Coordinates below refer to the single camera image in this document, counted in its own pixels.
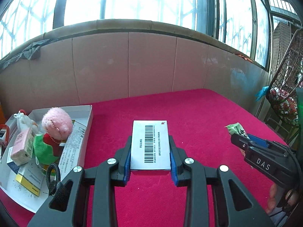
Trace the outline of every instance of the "pink plush ball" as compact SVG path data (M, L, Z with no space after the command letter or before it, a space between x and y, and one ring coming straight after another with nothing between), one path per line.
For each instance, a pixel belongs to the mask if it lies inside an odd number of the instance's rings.
M52 138L66 140L72 133L71 117L59 107L52 107L42 118L42 126Z

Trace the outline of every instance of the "pink tissue pack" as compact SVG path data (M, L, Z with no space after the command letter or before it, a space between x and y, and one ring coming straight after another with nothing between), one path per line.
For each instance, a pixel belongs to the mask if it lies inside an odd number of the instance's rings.
M34 132L31 128L20 132L15 140L11 159L17 166L29 162L33 155Z

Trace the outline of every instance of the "table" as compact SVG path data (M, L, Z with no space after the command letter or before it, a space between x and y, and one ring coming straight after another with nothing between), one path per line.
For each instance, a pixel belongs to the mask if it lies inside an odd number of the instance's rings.
M132 134L133 120L167 120L169 134L187 155L205 166L221 164L239 177L265 208L272 182L243 161L230 142L224 127L239 122L246 132L283 143L272 130L253 115L223 96L198 89L132 97L93 104L93 122L87 144L85 168L99 165L124 147ZM211 188L209 190L210 226L214 226ZM116 188L117 218L120 227L183 226L186 188L176 188L166 176L131 175L125 188ZM13 202L0 191L0 199L13 219L25 227L33 213ZM91 226L90 194L88 226Z

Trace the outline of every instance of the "wire basket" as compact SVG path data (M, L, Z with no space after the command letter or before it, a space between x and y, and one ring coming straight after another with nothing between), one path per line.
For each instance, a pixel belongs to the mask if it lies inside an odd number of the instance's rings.
M266 98L278 117L298 127L296 88L303 88L303 29L298 29L269 85Z

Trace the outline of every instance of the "silver screw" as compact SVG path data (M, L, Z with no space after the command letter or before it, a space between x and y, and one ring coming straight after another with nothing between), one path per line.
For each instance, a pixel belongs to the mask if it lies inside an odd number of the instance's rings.
M114 163L116 163L116 162L117 162L117 161L116 161L115 158L110 158L110 159L107 160L107 163L110 164L110 165L112 165L112 164L114 164Z
M78 172L82 171L82 167L81 166L75 166L73 171L78 173Z
M226 165L221 165L219 168L222 172L227 172L228 171L228 166L226 166Z
M194 160L192 158L186 158L185 159L186 164L192 164L193 162L194 162Z

